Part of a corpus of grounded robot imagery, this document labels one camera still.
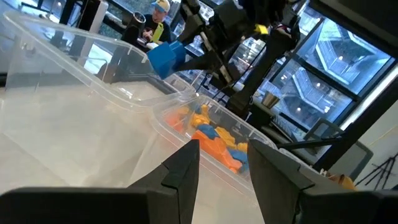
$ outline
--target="clear plastic bin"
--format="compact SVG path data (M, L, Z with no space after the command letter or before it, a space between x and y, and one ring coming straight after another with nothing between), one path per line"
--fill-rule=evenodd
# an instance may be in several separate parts
M18 12L4 16L17 38L0 96L0 193L130 185L152 131L141 112L193 89L177 76L159 80L146 55L125 42ZM123 65L113 63L117 51ZM101 69L113 71L108 80L98 78Z
M151 123L156 130L134 169L132 181L157 167L164 159L186 144L198 130L193 116L208 108L210 124L223 127L235 136L235 144L258 139L271 147L275 144L207 96L188 102L169 101L153 107ZM200 175L193 223L262 223L262 216L251 185L248 170L234 173L201 145Z

